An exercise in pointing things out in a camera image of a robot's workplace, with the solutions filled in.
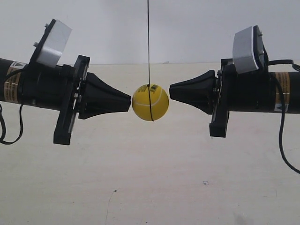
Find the black cylindrical actuator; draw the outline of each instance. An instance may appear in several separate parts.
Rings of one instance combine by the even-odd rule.
[[[59,111],[68,81],[67,76],[61,75],[63,67],[25,70],[4,82],[9,73],[27,66],[0,59],[0,101]]]
[[[235,75],[229,84],[228,108],[236,112],[280,113],[276,77],[285,97],[286,113],[300,114],[300,72]]]

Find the black wire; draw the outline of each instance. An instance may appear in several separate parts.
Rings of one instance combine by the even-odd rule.
[[[149,0],[147,0],[147,7],[148,7],[148,95],[149,95],[149,105],[150,105],[150,115],[151,115],[151,119],[153,120],[153,116],[152,116],[152,107],[151,107],[151,97],[150,97],[150,28],[149,28]]]
[[[4,80],[4,83],[11,77],[13,77],[14,75],[18,74],[18,73],[21,73],[21,72],[24,72],[26,69],[25,68],[22,68],[22,69],[18,69],[18,70],[15,70],[11,73],[9,73],[6,77],[5,77],[5,80]],[[19,109],[19,116],[20,116],[20,133],[19,133],[19,136],[12,142],[7,142],[4,140],[5,136],[6,136],[6,124],[5,124],[5,121],[4,121],[4,118],[3,118],[3,108],[2,108],[2,105],[0,104],[0,124],[1,124],[1,127],[2,127],[2,134],[1,134],[1,137],[0,137],[0,143],[2,144],[5,144],[5,145],[11,145],[11,144],[14,144],[16,143],[17,141],[19,141],[23,135],[23,119],[22,119],[22,109],[23,109],[23,104],[21,104],[20,106],[20,109]]]
[[[270,61],[269,65],[279,65],[279,64],[292,64],[292,67],[297,70],[300,71],[300,66],[297,64],[294,64],[293,60],[274,60],[274,61]],[[281,84],[279,82],[279,80],[275,77],[274,74],[271,75],[271,77],[273,78],[273,80],[275,81],[275,84],[278,88],[279,91],[279,95],[280,95],[280,100],[281,100],[281,122],[280,122],[280,128],[279,128],[279,149],[280,149],[280,154],[281,157],[283,159],[283,161],[288,165],[288,167],[290,167],[293,171],[295,171],[296,173],[300,174],[300,170],[296,169],[285,157],[285,152],[283,149],[283,128],[284,128],[284,123],[285,123],[285,97],[282,91],[282,87]]]

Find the suspended ball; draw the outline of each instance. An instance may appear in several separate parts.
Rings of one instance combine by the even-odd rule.
[[[132,108],[142,120],[154,121],[162,118],[167,112],[169,97],[166,91],[156,84],[150,84],[149,97],[148,86],[145,84],[135,91],[132,96]]]

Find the warning label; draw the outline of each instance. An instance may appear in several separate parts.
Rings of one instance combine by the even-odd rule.
[[[288,72],[276,72],[276,78],[278,79],[283,95],[285,97],[285,111],[288,111],[289,103],[290,103],[290,76]],[[279,90],[276,87],[276,98],[275,98],[275,108],[274,111],[281,112],[282,105]]]
[[[26,66],[25,63],[16,62],[14,61],[8,71],[7,75],[9,75],[11,72],[23,69]],[[18,84],[20,81],[20,75],[21,73],[18,73],[12,77],[10,77],[7,81],[4,83],[4,99],[6,102],[12,102],[12,103],[19,103],[18,101]]]

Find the white wall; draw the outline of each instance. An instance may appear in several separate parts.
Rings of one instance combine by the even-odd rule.
[[[299,60],[299,0],[150,0],[151,62],[220,62],[234,34],[259,25],[271,59]],[[44,24],[73,29],[61,63],[146,63],[147,1],[1,0],[0,57],[28,62]]]
[[[219,66],[153,65],[152,81],[167,90]],[[146,65],[90,71],[130,95],[147,82]],[[18,105],[3,109],[13,140]],[[279,114],[231,113],[219,139],[210,116],[170,101],[155,122],[132,109],[77,120],[70,146],[52,144],[57,117],[25,106],[22,139],[0,146],[0,224],[104,225],[107,213],[107,225],[299,224],[300,177],[281,159]],[[286,156],[298,168],[299,127],[298,115],[286,116]]]

